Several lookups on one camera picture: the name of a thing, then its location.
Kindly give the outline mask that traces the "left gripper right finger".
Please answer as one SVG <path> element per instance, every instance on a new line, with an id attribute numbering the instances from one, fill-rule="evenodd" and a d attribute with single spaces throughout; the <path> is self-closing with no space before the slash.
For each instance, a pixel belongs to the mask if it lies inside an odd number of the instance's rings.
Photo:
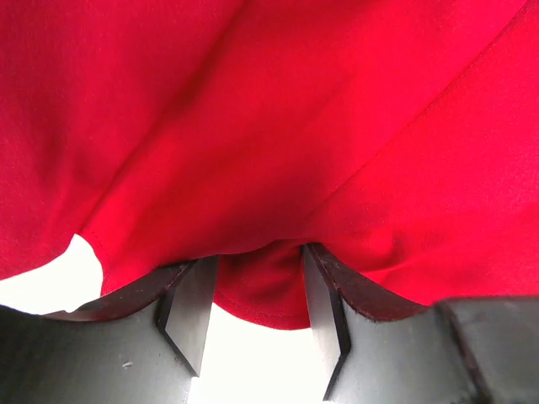
<path id="1" fill-rule="evenodd" d="M 330 403 L 535 403 L 538 299 L 422 306 L 302 249 L 307 308 Z"/>

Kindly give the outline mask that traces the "red pleated skirt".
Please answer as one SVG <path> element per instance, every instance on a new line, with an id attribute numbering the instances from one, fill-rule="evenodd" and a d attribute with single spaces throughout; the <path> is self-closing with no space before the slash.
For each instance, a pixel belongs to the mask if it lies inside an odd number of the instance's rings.
<path id="1" fill-rule="evenodd" d="M 301 247 L 391 292 L 538 291 L 535 1 L 4 1 L 1 302 L 221 256 L 308 324 Z"/>

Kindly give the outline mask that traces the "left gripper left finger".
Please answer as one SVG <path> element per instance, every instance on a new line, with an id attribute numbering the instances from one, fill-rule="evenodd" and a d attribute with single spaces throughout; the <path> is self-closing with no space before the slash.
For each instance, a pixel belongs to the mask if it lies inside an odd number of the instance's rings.
<path id="1" fill-rule="evenodd" d="M 159 268 L 71 313 L 3 307 L 2 402 L 187 402 L 217 266 L 209 257 Z"/>

